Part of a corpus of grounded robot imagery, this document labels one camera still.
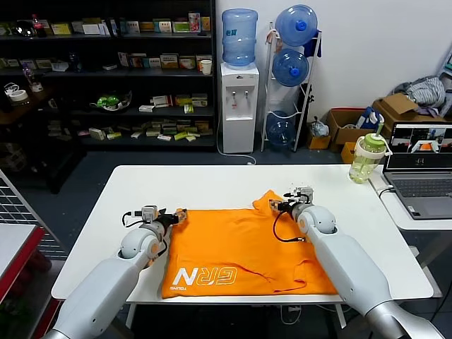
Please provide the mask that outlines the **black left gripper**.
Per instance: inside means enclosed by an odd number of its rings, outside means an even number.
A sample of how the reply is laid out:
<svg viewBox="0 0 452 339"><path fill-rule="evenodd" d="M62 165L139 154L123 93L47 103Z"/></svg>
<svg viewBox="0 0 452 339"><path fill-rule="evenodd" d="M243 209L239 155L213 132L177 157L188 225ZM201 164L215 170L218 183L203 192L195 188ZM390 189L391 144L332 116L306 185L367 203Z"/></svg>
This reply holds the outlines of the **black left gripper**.
<svg viewBox="0 0 452 339"><path fill-rule="evenodd" d="M159 213L157 222L159 222L166 232L168 228L176 223L183 223L187 219L187 209L178 208L175 213Z"/></svg>

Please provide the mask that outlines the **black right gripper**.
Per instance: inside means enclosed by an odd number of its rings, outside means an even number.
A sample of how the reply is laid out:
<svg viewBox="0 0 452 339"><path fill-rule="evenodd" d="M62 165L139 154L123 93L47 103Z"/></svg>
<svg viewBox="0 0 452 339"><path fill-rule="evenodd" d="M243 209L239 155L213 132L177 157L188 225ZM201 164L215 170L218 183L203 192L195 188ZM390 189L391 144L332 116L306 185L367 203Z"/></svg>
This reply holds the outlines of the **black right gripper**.
<svg viewBox="0 0 452 339"><path fill-rule="evenodd" d="M288 200L281 203L281 201L279 200L271 199L269 200L269 204L272 211L291 214L294 208L297 207L300 202Z"/></svg>

